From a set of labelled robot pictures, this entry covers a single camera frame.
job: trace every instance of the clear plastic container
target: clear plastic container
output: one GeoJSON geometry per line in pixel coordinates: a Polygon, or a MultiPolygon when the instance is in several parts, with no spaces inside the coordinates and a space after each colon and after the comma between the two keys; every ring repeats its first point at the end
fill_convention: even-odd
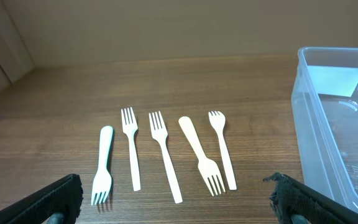
{"type": "Polygon", "coordinates": [[[298,56],[291,102],[305,184],[358,213],[358,49],[298,56]]]}

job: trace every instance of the tabletop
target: tabletop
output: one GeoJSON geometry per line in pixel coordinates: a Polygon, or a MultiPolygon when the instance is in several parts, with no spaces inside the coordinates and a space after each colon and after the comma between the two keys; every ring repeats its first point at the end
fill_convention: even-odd
{"type": "Polygon", "coordinates": [[[0,93],[0,210],[67,174],[79,174],[77,223],[278,223],[269,203],[281,172],[303,181],[291,110],[295,54],[183,58],[39,68],[0,93]],[[132,107],[141,190],[134,192],[121,108],[132,107]],[[208,112],[226,117],[237,190],[228,190],[208,112]],[[149,113],[161,111],[183,202],[175,204],[149,113]],[[212,197],[178,123],[191,118],[227,192],[212,197]],[[99,134],[114,128],[112,195],[91,206],[99,134]]]}

